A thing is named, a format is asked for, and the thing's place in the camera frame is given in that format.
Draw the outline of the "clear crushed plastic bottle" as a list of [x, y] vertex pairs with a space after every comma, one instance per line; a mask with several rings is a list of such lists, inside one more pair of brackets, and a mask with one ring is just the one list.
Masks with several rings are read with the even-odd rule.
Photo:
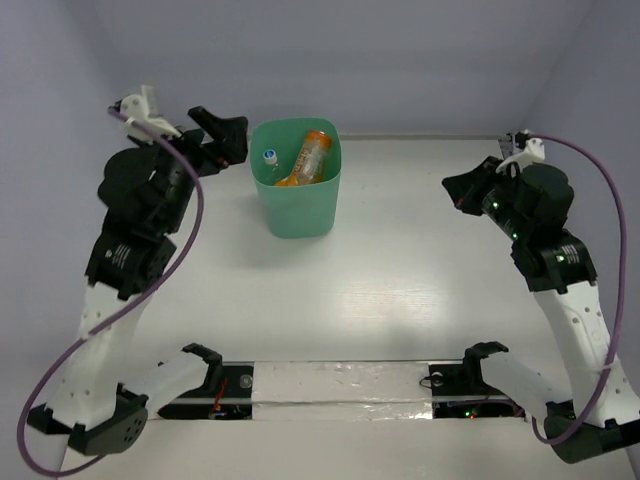
[[267, 185], [275, 185], [286, 176], [277, 152], [274, 149], [267, 149], [263, 152], [263, 162], [265, 166], [264, 183]]

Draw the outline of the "tall orange bottle white cap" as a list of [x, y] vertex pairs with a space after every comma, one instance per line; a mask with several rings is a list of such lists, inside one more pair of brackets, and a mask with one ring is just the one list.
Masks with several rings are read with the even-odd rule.
[[331, 137], [323, 131], [310, 130], [306, 134], [292, 170], [294, 186], [319, 181], [331, 145]]

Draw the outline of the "small orange bottle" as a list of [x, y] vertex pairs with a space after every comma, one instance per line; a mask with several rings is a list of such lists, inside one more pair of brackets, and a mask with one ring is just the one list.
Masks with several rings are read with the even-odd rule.
[[282, 178], [275, 183], [276, 187], [296, 187], [299, 185], [298, 174], [292, 173], [289, 176]]

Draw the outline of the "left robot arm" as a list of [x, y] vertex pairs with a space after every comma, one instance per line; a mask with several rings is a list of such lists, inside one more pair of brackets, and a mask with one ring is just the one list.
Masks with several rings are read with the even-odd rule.
[[189, 116], [189, 131], [127, 119], [132, 146], [107, 161], [98, 189], [107, 212], [85, 270], [79, 337], [59, 389], [26, 416], [28, 426], [66, 436], [85, 456], [126, 451], [151, 414], [221, 383], [221, 356], [197, 343], [140, 379], [124, 380], [121, 370], [152, 295], [186, 257], [171, 237], [189, 202], [203, 202], [200, 178], [247, 157], [245, 117], [220, 118], [200, 106]]

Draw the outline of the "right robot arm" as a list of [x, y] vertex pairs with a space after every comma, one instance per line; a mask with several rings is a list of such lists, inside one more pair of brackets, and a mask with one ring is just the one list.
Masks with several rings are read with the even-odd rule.
[[467, 348], [458, 365], [433, 368], [434, 387], [509, 397], [567, 464], [638, 443], [639, 397], [619, 361], [607, 357], [612, 337], [594, 264], [564, 226], [574, 199], [566, 174], [545, 163], [504, 167], [487, 157], [442, 185], [456, 209], [489, 217], [511, 240], [511, 257], [550, 325], [569, 386], [552, 385], [492, 341]]

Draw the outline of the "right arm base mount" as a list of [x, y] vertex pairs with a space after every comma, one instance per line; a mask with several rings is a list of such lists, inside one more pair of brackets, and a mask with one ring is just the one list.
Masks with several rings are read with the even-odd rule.
[[497, 388], [486, 384], [481, 373], [481, 360], [491, 354], [506, 352], [508, 348], [499, 342], [481, 342], [467, 348], [459, 362], [430, 365], [419, 385], [432, 395], [433, 417], [524, 419], [524, 409]]

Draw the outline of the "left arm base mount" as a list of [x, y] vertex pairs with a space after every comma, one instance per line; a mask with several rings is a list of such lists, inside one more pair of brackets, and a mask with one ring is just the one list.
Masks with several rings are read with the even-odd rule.
[[165, 420], [250, 420], [253, 402], [254, 362], [227, 363], [218, 352], [191, 343], [182, 348], [195, 354], [208, 370], [201, 386], [189, 390], [163, 406], [158, 416]]

